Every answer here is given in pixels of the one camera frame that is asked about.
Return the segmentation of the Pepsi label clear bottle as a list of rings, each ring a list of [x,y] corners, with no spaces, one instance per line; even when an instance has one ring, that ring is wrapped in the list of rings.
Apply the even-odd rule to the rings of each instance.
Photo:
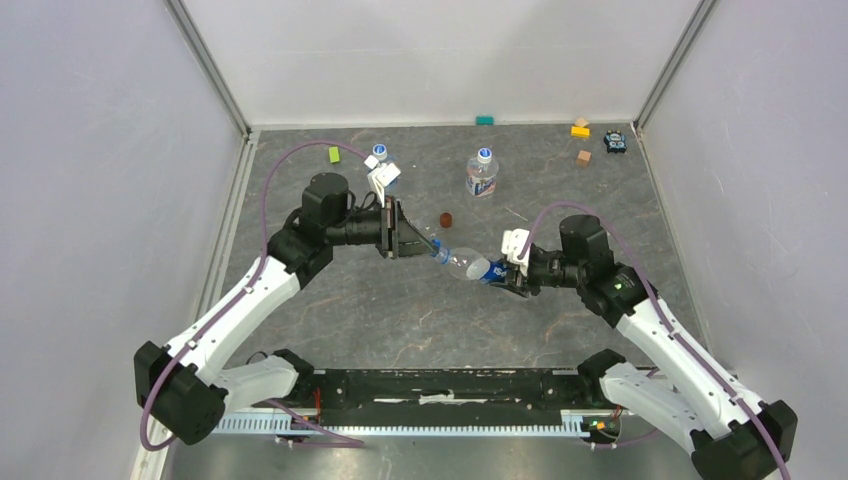
[[[442,246],[449,250],[446,262],[439,263],[455,278],[481,284],[500,284],[506,269],[500,261],[490,260],[480,252],[466,247]]]

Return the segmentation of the white blue Pocari cap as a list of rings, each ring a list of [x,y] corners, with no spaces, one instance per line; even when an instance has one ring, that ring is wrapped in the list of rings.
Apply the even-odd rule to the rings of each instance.
[[[372,155],[379,161],[388,158],[387,147],[384,144],[375,144],[372,147]]]

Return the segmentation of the red label clear bottle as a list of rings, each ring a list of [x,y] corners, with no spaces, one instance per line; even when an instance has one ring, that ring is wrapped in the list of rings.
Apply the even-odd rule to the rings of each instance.
[[[488,164],[481,164],[476,159],[477,153],[466,164],[466,188],[475,198],[492,194],[497,186],[499,163],[493,155]]]

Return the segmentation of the white blue bottle cap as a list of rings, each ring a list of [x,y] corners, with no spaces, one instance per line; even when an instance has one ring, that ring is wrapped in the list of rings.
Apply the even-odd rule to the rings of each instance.
[[[477,152],[476,159],[481,164],[488,164],[493,159],[493,153],[489,148],[481,148]]]

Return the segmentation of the blue label Pocari bottle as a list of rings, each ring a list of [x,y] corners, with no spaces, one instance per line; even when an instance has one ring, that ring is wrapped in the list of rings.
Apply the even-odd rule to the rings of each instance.
[[[399,171],[399,168],[395,164],[395,157],[393,155],[391,155],[389,152],[388,152],[388,158],[383,160],[383,161],[378,160],[378,164],[380,166],[394,165],[395,169],[397,171]],[[386,185],[385,191],[392,193],[396,189],[398,181],[399,181],[399,176],[395,176],[394,179]]]

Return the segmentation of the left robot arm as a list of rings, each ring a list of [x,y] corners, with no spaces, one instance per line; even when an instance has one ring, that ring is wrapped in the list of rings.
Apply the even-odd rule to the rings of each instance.
[[[344,176],[315,175],[300,207],[269,236],[250,270],[217,304],[165,345],[148,341],[135,353],[143,446],[157,448],[148,435],[151,419],[173,438],[193,445],[229,413],[268,400],[306,405],[314,381],[308,366],[290,354],[232,369],[225,365],[271,313],[332,262],[335,247],[358,245],[372,245],[388,259],[436,250],[405,218],[395,197],[384,197],[380,208],[359,209]]]

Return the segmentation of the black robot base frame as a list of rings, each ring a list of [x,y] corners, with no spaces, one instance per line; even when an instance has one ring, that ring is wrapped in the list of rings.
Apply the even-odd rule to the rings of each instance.
[[[616,409],[576,370],[549,368],[316,370],[279,402],[324,427],[553,426],[564,410]]]

